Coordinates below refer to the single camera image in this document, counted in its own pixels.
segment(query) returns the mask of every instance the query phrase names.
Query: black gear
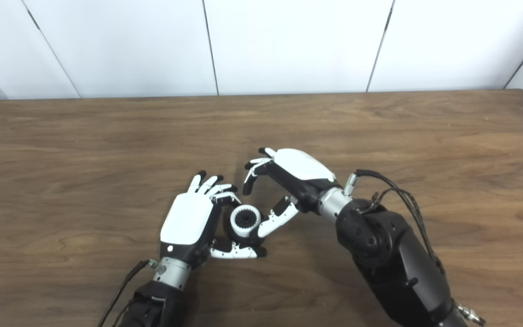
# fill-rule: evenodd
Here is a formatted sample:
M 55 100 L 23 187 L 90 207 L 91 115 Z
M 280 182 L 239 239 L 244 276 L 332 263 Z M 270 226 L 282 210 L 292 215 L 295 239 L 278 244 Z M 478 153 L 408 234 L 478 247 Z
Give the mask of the black gear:
M 235 225 L 240 228 L 251 228 L 256 224 L 256 214 L 248 209 L 241 210 L 235 215 Z

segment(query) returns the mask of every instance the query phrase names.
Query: wood grain surface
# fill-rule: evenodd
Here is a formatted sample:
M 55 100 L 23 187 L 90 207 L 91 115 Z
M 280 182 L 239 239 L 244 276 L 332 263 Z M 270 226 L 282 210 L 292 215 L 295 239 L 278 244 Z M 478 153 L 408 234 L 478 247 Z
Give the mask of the wood grain surface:
M 523 327 L 519 90 L 0 101 L 0 327 L 95 326 L 129 269 L 158 256 L 193 174 L 241 186 L 258 147 L 307 151 L 342 181 L 389 176 L 417 197 L 454 298 Z M 383 188 L 360 180 L 355 195 Z M 260 178 L 242 199 L 267 213 L 282 195 Z M 396 326 L 321 217 L 297 216 L 265 246 L 267 258 L 191 275 L 188 327 Z

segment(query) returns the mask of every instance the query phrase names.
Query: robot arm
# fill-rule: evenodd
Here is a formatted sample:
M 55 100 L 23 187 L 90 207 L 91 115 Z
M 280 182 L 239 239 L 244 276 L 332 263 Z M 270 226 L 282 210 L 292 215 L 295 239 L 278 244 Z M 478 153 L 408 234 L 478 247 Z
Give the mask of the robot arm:
M 295 149 L 261 148 L 268 158 L 251 160 L 243 186 L 248 195 L 260 175 L 268 175 L 293 195 L 297 210 L 312 211 L 336 225 L 338 242 L 352 255 L 363 278 L 384 310 L 404 327 L 466 327 L 464 318 L 485 321 L 451 298 L 443 267 L 427 239 L 413 196 L 370 170 L 351 174 L 343 188 L 324 165 Z M 360 176 L 384 180 L 390 189 L 371 201 L 354 199 L 351 192 Z M 382 196 L 396 191 L 415 217 L 427 250 L 398 213 L 380 205 Z
M 205 175 L 205 171 L 199 172 L 187 192 L 175 198 L 160 231 L 160 261 L 141 261 L 128 274 L 98 327 L 104 324 L 126 283 L 143 267 L 154 269 L 154 277 L 137 288 L 118 315 L 117 321 L 122 316 L 120 327 L 180 327 L 187 312 L 183 289 L 192 270 L 203 265 L 209 257 L 264 256 L 263 248 L 236 249 L 223 246 L 227 244 L 223 240 L 216 242 L 214 234 L 222 208 L 227 205 L 238 207 L 241 202 L 233 193 L 237 190 L 235 186 L 216 185 L 223 176 L 205 180 Z

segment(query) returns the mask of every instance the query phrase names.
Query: black cable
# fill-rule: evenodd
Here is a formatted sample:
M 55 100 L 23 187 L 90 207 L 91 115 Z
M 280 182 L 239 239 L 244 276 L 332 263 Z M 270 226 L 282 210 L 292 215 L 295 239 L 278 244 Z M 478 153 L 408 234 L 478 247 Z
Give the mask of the black cable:
M 122 308 L 122 310 L 120 310 L 120 312 L 118 313 L 118 315 L 116 316 L 116 319 L 114 320 L 114 323 L 112 324 L 112 327 L 116 327 L 116 324 L 118 324 L 118 321 L 120 320 L 120 317 L 122 317 L 122 315 L 124 314 L 124 311 L 126 311 L 130 306 L 132 306 L 133 304 L 135 304 L 136 302 L 139 302 L 141 300 L 145 300 L 146 298 L 143 298 L 143 297 L 138 297 L 138 298 L 133 298 L 132 300 L 130 300 L 126 306 L 124 306 L 124 308 Z
M 108 308 L 106 308 L 106 311 L 104 311 L 104 314 L 102 315 L 102 318 L 100 318 L 100 321 L 98 322 L 98 325 L 96 327 L 102 327 L 104 325 L 104 321 L 106 321 L 106 318 L 108 318 L 108 314 L 110 314 L 110 311 L 112 311 L 112 308 L 116 304 L 116 301 L 118 301 L 118 298 L 120 297 L 120 294 L 122 294 L 122 291 L 126 287 L 126 284 L 133 279 L 133 277 L 141 271 L 144 267 L 148 265 L 150 260 L 143 260 L 137 263 L 137 265 L 126 275 L 124 278 L 124 281 L 122 281 L 122 284 L 120 284 L 120 287 L 116 291 L 116 294 L 112 298 L 112 301 L 110 301 L 110 304 L 108 305 Z
M 427 235 L 427 229 L 425 228 L 425 222 L 423 221 L 423 214 L 421 213 L 421 209 L 419 207 L 419 204 L 417 203 L 417 200 L 415 200 L 415 196 L 413 196 L 411 193 L 403 190 L 402 188 L 399 188 L 397 184 L 395 184 L 392 180 L 388 179 L 383 174 L 380 174 L 379 172 L 375 172 L 373 170 L 366 170 L 366 169 L 357 169 L 355 171 L 355 175 L 357 177 L 360 176 L 370 176 L 373 178 L 377 178 L 379 180 L 382 180 L 386 184 L 390 186 L 390 188 L 384 190 L 380 195 L 378 193 L 375 193 L 372 197 L 371 201 L 371 207 L 366 209 L 365 211 L 361 213 L 367 213 L 368 211 L 371 211 L 372 209 L 375 209 L 378 205 L 380 205 L 380 202 L 382 201 L 382 197 L 384 197 L 388 192 L 395 191 L 399 197 L 403 200 L 405 203 L 405 206 L 407 209 L 409 209 L 409 212 L 413 216 L 413 219 L 415 220 L 415 223 L 417 224 L 417 228 L 419 228 L 419 232 L 421 234 L 421 237 L 423 238 L 423 242 L 425 243 L 425 247 L 427 248 L 427 252 L 431 259 L 433 259 L 437 265 L 437 267 L 440 269 L 442 274 L 445 274 L 444 267 L 438 257 L 438 255 L 434 252 L 431 243 L 429 241 L 429 237 Z

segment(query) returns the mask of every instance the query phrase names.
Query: gear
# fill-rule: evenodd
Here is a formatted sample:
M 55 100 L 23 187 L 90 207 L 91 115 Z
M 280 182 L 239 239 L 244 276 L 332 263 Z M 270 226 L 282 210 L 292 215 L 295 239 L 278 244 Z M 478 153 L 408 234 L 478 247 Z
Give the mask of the gear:
M 256 214 L 249 210 L 239 211 L 235 215 L 235 225 L 240 228 L 251 228 L 256 224 Z
M 242 237 L 247 238 L 249 232 L 262 222 L 262 215 L 253 205 L 240 205 L 231 213 L 231 228 Z

